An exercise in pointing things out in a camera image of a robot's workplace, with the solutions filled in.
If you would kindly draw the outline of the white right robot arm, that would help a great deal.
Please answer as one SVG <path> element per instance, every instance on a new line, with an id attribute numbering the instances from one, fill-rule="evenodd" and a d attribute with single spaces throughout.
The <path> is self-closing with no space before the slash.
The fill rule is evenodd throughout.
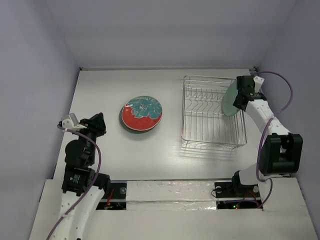
<path id="1" fill-rule="evenodd" d="M 242 196 L 249 186 L 299 170 L 303 138 L 289 131 L 278 119 L 278 115 L 292 103 L 293 96 L 277 113 L 273 113 L 267 98 L 260 91 L 264 79 L 260 76 L 243 75 L 236 78 L 237 95 L 233 106 L 253 120 L 261 133 L 257 160 L 252 166 L 237 171 L 230 183 L 235 196 Z"/>

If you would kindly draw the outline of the green rimmed plate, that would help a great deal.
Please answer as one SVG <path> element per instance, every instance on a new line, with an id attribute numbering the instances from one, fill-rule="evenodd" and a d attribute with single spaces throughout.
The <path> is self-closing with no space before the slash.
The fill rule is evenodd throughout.
<path id="1" fill-rule="evenodd" d="M 235 99 L 238 95 L 237 90 L 237 81 L 233 81 L 229 87 L 227 88 L 226 92 L 222 97 L 222 113 L 227 116 L 231 117 L 238 113 L 239 109 L 234 106 Z"/>

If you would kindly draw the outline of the blue floral white plate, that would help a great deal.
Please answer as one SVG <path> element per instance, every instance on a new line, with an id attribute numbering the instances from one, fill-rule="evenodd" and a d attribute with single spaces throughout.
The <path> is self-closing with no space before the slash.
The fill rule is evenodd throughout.
<path id="1" fill-rule="evenodd" d="M 138 110 L 126 104 L 122 111 L 122 120 L 125 125 L 133 130 L 144 131 L 158 125 L 162 120 L 163 113 Z"/>

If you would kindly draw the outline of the red and teal plate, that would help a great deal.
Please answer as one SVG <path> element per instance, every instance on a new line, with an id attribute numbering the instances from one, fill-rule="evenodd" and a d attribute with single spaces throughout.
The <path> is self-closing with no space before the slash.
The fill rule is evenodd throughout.
<path id="1" fill-rule="evenodd" d="M 145 132 L 156 127 L 163 115 L 161 103 L 148 95 L 136 96 L 129 100 L 121 111 L 124 125 L 134 131 Z"/>

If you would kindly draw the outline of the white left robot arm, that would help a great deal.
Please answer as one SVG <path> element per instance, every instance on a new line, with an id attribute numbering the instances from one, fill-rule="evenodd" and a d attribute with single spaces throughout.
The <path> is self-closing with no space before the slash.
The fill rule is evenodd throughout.
<path id="1" fill-rule="evenodd" d="M 78 120 L 74 113 L 64 116 L 57 127 L 78 138 L 65 147 L 65 169 L 61 186 L 59 217 L 48 240 L 84 239 L 100 200 L 110 194 L 111 180 L 99 169 L 102 164 L 97 138 L 106 134 L 103 113 Z"/>

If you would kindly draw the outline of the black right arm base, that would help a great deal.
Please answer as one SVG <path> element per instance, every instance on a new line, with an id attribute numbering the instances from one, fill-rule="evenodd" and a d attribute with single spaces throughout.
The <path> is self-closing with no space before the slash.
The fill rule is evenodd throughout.
<path id="1" fill-rule="evenodd" d="M 231 181 L 220 181 L 214 183 L 211 195 L 219 198 L 245 198 L 260 197 L 258 185 L 243 185 L 240 182 L 239 170 L 234 173 Z"/>

